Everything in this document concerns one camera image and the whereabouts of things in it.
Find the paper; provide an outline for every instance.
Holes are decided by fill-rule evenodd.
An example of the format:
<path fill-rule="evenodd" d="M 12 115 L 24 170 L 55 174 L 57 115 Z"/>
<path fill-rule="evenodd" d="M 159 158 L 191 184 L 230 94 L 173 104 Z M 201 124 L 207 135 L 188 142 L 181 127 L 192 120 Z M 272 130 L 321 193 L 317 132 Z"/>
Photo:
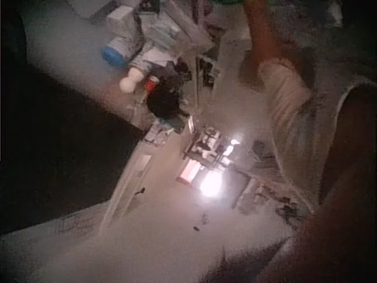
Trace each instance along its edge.
<path fill-rule="evenodd" d="M 169 53 L 159 50 L 157 47 L 153 47 L 146 53 L 144 53 L 143 59 L 157 65 L 166 67 L 169 61 L 177 64 L 178 58 L 172 57 Z"/>

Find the white sleeve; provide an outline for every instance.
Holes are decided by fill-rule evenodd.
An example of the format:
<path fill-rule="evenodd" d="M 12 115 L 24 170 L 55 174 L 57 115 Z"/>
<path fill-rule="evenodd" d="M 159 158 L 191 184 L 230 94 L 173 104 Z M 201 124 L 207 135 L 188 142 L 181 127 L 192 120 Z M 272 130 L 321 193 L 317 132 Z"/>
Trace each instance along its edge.
<path fill-rule="evenodd" d="M 317 188 L 310 182 L 315 110 L 312 92 L 288 60 L 268 60 L 259 67 L 268 95 L 270 126 L 277 163 L 283 177 L 314 211 Z"/>

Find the white fabric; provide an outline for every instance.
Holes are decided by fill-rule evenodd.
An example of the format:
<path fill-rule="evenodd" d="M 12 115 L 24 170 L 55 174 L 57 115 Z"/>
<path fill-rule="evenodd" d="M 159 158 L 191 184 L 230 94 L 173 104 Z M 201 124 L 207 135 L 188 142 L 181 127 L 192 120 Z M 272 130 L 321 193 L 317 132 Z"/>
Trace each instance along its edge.
<path fill-rule="evenodd" d="M 322 172 L 341 106 L 354 86 L 370 82 L 345 74 L 344 69 L 328 69 L 323 62 L 316 68 L 314 90 L 306 87 L 289 61 L 273 59 L 259 68 L 269 96 L 270 125 L 280 172 L 312 212 L 318 208 Z"/>

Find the blue object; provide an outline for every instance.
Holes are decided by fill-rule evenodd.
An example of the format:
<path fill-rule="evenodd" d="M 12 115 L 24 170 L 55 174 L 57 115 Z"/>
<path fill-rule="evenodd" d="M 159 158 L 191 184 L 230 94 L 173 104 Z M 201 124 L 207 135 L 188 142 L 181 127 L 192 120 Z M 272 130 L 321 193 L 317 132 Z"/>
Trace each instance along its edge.
<path fill-rule="evenodd" d="M 122 54 L 109 46 L 105 46 L 102 50 L 102 57 L 114 67 L 125 67 L 127 65 L 127 61 Z"/>

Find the dark floor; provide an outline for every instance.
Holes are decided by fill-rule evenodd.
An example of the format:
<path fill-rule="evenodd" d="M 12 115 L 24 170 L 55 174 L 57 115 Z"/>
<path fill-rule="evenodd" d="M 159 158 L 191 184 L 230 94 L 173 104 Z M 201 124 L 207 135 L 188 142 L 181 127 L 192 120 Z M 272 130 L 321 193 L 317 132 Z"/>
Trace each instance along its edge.
<path fill-rule="evenodd" d="M 1 234 L 109 199 L 142 132 L 1 53 Z"/>

